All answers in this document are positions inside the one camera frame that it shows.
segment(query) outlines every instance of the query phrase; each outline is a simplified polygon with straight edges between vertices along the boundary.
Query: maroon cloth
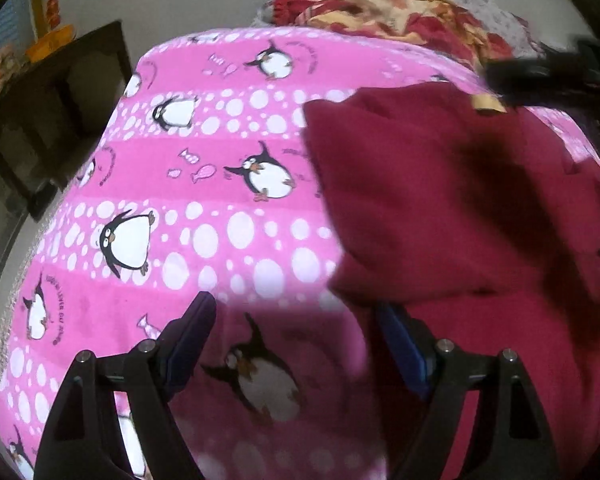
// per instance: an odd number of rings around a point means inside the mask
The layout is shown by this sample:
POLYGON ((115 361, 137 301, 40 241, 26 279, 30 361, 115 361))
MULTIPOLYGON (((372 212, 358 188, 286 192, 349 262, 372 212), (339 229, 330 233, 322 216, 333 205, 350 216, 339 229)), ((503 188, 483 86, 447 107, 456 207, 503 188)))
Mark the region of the maroon cloth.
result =
MULTIPOLYGON (((448 83, 361 89, 340 104, 309 102, 304 114, 344 248, 333 290, 349 304, 403 303, 469 351, 515 348, 573 475, 600 439, 595 161, 576 164, 528 110, 480 115, 448 83)), ((368 313, 356 314, 370 335, 368 313)), ((388 418, 391 446, 400 418, 388 418)))

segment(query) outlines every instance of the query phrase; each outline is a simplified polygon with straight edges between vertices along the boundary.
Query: penguin print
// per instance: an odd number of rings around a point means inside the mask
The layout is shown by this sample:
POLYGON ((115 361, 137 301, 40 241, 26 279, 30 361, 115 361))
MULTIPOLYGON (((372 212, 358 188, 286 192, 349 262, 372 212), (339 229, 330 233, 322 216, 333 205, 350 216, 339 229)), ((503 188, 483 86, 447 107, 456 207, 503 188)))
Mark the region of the penguin print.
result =
POLYGON ((238 343, 227 352, 224 365, 202 365, 205 373, 228 383, 243 405, 267 424, 293 420, 304 405, 304 397, 289 366, 271 350, 248 312, 251 339, 238 343))
POLYGON ((131 76, 131 79, 126 84, 124 97, 129 98, 133 97, 140 91, 140 87, 142 86, 142 76, 138 72, 134 72, 131 76))
POLYGON ((240 168, 225 170, 243 177, 245 184, 254 193, 256 202, 266 202, 269 198, 284 198, 296 187, 296 181, 288 169, 269 155, 267 145, 258 141, 262 147, 259 155, 248 156, 240 168))
POLYGON ((89 181, 91 180, 91 177, 93 176, 93 174, 96 171, 96 159, 92 158, 87 167, 84 170, 84 173, 82 175, 78 175, 76 176, 76 180, 78 181, 78 188, 84 187, 86 186, 89 181))
POLYGON ((144 454, 142 454, 140 439, 138 438, 138 433, 136 432, 136 427, 131 419, 131 415, 118 415, 118 424, 120 425, 120 432, 122 433, 122 441, 125 444, 126 456, 129 458, 131 472, 136 478, 152 480, 153 477, 146 464, 144 454))
POLYGON ((45 295, 42 292, 42 273, 33 292, 33 297, 28 300, 22 298, 27 309, 27 339, 40 340, 46 332, 46 305, 45 295))
POLYGON ((20 432, 18 428, 14 426, 16 430, 16 435, 18 436, 18 441, 9 443, 9 448, 7 452, 13 459, 18 471, 22 475, 25 480, 33 480, 33 464, 31 460, 27 456, 27 453, 24 451, 24 446, 22 445, 22 438, 20 437, 20 432))
POLYGON ((127 217, 131 209, 120 213, 106 224, 100 234, 100 250, 113 272, 120 278, 116 268, 140 270, 144 276, 149 270, 147 255, 151 226, 155 222, 153 211, 127 217))
POLYGON ((154 108, 154 121, 166 132, 171 127, 190 128, 193 113, 200 104, 199 97, 172 97, 154 108))
POLYGON ((282 79, 291 74, 294 64, 289 54, 279 50, 273 41, 269 40, 269 48, 244 65, 257 66, 267 79, 282 79))

